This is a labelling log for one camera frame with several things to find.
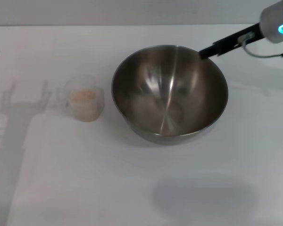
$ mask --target metal mixing bowl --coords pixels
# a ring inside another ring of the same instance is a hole
[[[228,99],[226,80],[209,59],[180,46],[139,50],[112,80],[112,97],[131,128],[159,144],[175,144],[212,125]]]

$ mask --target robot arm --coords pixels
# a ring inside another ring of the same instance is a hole
[[[257,56],[246,49],[247,44],[263,38],[268,39],[272,43],[283,41],[283,0],[264,9],[258,24],[214,42],[212,46],[199,52],[200,57],[201,59],[206,59],[214,55],[220,56],[241,46],[253,57],[283,57],[283,54]]]

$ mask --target white table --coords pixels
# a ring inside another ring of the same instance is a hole
[[[0,226],[283,226],[283,59],[242,49],[213,57],[228,105],[187,144],[138,137],[110,93],[136,50],[200,50],[246,26],[0,27]],[[249,48],[283,52],[283,43]],[[56,90],[78,74],[104,89],[92,123],[56,105]]]

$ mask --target clear plastic cup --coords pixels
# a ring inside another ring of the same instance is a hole
[[[98,118],[96,83],[93,76],[75,76],[66,83],[64,91],[78,120],[88,122]]]

